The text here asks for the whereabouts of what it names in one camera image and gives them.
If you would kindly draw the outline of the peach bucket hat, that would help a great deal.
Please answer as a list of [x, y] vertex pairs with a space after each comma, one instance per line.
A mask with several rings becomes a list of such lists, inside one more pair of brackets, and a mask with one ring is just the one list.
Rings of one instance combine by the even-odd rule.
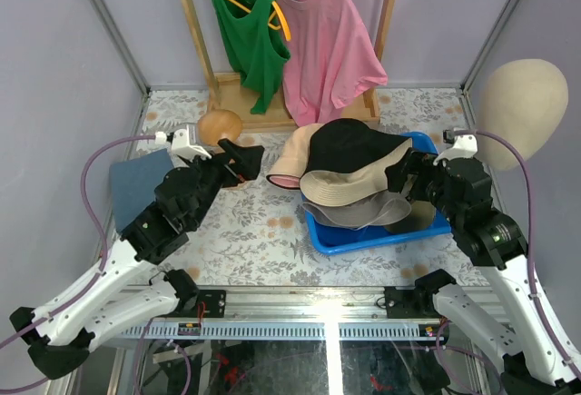
[[299, 190], [309, 159], [310, 138], [323, 126], [312, 123], [296, 129], [285, 142], [280, 157], [266, 173], [269, 183], [285, 190]]

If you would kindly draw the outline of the black bucket hat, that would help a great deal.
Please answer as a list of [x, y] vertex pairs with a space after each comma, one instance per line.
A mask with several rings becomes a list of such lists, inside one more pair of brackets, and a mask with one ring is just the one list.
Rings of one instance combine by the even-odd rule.
[[406, 152], [411, 145], [409, 137], [371, 129], [356, 119], [340, 118], [324, 124], [310, 138], [305, 173], [353, 173], [394, 153], [400, 146]]

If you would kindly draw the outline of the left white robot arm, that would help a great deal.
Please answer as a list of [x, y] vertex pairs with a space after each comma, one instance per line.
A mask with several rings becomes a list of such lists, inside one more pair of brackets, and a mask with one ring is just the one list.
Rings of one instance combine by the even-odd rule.
[[71, 286], [35, 309], [10, 316], [35, 367], [49, 380], [79, 368], [103, 343], [141, 321], [197, 311], [199, 289], [183, 269], [169, 270], [155, 284], [122, 301], [112, 297], [136, 277], [183, 247], [202, 225], [219, 191], [258, 178], [264, 148], [219, 141], [220, 153], [187, 159], [168, 171], [146, 207], [107, 251]]

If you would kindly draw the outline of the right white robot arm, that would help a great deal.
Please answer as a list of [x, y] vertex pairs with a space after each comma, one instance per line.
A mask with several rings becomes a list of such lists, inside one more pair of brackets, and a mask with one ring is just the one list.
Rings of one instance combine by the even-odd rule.
[[532, 251], [517, 223], [493, 205], [492, 181], [474, 158], [438, 161], [410, 148], [385, 170], [389, 190], [432, 204], [457, 247], [486, 278], [508, 318], [503, 326], [466, 296], [450, 274], [418, 281], [416, 311], [457, 325], [486, 355], [508, 394], [577, 394], [580, 354], [544, 302], [528, 269]]

